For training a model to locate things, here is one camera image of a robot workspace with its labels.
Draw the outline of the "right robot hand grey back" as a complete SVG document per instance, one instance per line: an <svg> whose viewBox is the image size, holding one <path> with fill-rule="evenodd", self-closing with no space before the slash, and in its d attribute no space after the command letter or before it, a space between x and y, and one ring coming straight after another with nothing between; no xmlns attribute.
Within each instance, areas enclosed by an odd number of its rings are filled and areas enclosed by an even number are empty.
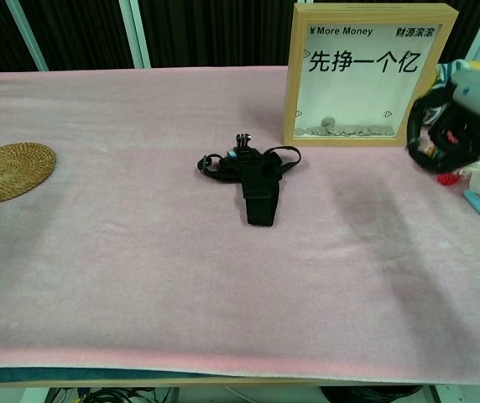
<svg viewBox="0 0 480 403"><path fill-rule="evenodd" d="M421 126L428 110L442 107L427 131L436 150L421 149ZM407 121L406 148L423 170L445 174L480 160L480 71L455 72L443 87L427 92L413 103Z"/></svg>

